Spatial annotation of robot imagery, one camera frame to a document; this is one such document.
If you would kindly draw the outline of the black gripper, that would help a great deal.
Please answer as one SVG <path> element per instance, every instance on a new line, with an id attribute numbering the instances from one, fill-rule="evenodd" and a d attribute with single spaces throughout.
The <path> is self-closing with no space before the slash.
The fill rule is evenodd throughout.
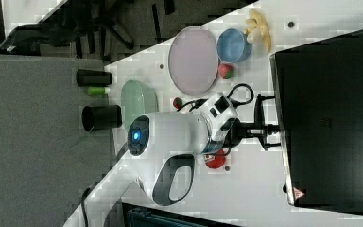
<path id="1" fill-rule="evenodd" d="M 238 146 L 240 142 L 247 137 L 249 129 L 248 125 L 248 123 L 241 122 L 236 119 L 229 129 L 222 147 L 234 148 Z M 267 142 L 268 137 L 273 135 L 273 132 L 271 131 L 279 131 L 279 126 L 273 124 L 250 123 L 250 128 L 255 130 L 264 130 L 261 133 L 249 133 L 249 138 L 257 138 L 259 142 Z"/>

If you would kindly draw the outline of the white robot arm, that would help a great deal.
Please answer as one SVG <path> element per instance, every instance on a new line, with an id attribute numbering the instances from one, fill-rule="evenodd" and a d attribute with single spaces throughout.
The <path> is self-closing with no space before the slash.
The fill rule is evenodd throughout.
<path id="1" fill-rule="evenodd" d="M 267 137 L 280 131 L 266 124 L 262 102 L 256 98 L 254 121 L 238 120 L 239 102 L 215 93 L 196 111 L 145 113 L 128 130 L 127 142 L 112 169 L 83 194 L 80 205 L 63 227 L 103 227 L 106 216 L 129 186 L 138 183 L 154 203 L 169 206 L 177 201 L 170 191 L 177 171 L 192 169 L 199 155 L 214 155 L 233 148 L 244 138 L 257 138 L 264 149 L 273 145 Z"/>

